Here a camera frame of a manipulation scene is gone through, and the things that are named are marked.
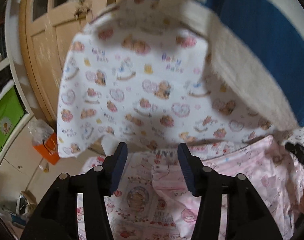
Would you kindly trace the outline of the white shelving unit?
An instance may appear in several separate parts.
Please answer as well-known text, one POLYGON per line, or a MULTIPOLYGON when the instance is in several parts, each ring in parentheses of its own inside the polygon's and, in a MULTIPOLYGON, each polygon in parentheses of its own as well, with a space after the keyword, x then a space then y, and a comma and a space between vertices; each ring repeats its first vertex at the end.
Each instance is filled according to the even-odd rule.
POLYGON ((17 64, 13 58, 14 53, 19 54, 19 40, 18 36, 12 39, 11 34, 18 35, 19 30, 18 19, 11 18, 10 16, 12 3, 13 0, 6 0, 5 3, 3 41, 5 45, 6 58, 0 61, 0 74, 3 74, 3 79, 0 83, 2 85, 0 87, 0 101, 2 98, 4 98, 8 91, 14 89, 17 99, 21 104, 23 115, 20 117, 17 124, 12 125, 11 127, 4 130, 6 132, 7 138, 6 141, 4 141, 2 148, 0 149, 0 165, 16 138, 34 116, 22 89, 21 83, 19 82, 19 78, 21 76, 26 76, 27 73, 25 71, 25 68, 17 68, 17 64))

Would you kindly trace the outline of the wooden glass panel door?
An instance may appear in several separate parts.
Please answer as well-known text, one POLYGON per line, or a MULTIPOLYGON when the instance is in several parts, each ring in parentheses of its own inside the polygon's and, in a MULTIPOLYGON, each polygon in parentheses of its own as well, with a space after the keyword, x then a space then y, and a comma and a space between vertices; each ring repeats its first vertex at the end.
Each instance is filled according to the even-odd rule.
POLYGON ((21 0, 19 39, 38 104, 38 118, 56 127, 63 65, 74 35, 109 4, 121 0, 21 0))

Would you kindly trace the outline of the pink cartoon print pants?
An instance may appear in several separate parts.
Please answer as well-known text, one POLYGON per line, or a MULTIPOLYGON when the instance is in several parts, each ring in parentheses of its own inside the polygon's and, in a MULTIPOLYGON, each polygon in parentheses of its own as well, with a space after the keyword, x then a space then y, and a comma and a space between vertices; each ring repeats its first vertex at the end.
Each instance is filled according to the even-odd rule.
POLYGON ((304 239, 304 147, 272 136, 201 160, 186 144, 153 174, 183 239, 304 239))

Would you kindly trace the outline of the baby bear print sheet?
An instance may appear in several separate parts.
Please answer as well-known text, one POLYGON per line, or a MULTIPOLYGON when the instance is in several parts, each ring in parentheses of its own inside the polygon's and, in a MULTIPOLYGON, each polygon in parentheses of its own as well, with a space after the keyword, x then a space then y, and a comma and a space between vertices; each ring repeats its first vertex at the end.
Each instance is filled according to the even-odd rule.
POLYGON ((304 144, 304 127, 278 131, 219 80, 210 58, 208 41, 158 12, 155 1, 110 7, 70 44, 57 107, 59 156, 108 139, 149 150, 270 134, 304 144))

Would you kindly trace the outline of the orange paper bag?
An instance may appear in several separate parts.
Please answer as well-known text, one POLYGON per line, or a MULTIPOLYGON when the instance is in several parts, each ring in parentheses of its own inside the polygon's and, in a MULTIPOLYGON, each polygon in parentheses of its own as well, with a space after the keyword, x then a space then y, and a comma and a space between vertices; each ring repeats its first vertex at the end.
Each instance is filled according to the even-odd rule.
POLYGON ((60 157, 57 149, 57 135, 52 133, 47 139, 32 142, 33 148, 51 165, 55 165, 60 157))

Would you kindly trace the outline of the green storage bin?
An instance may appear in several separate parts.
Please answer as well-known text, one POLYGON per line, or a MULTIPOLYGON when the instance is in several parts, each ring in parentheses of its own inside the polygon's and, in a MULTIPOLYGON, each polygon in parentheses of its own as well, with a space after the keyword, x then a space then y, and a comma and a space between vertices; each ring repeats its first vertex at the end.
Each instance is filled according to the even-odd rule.
POLYGON ((15 88, 12 87, 0 100, 0 152, 24 114, 15 88))

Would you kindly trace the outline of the striped Paris curtain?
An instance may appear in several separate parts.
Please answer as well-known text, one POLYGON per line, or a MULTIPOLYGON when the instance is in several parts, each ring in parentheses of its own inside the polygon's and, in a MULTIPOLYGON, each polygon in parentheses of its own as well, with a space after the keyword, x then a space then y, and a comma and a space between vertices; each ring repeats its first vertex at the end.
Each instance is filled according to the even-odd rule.
POLYGON ((304 127, 304 0, 159 0, 209 39, 212 70, 281 131, 304 127))

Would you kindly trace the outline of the pink print bed sheet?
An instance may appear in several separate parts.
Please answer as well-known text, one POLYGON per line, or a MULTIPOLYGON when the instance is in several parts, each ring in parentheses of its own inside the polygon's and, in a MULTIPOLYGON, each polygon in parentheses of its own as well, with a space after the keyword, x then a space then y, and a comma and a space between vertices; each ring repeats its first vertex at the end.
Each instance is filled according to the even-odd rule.
MULTIPOLYGON (((249 146, 216 142, 189 150, 220 174, 245 174, 282 238, 292 237, 304 167, 273 137, 249 146)), ((104 201, 114 239, 190 239, 200 206, 187 190, 176 150, 129 154, 117 191, 104 201)))

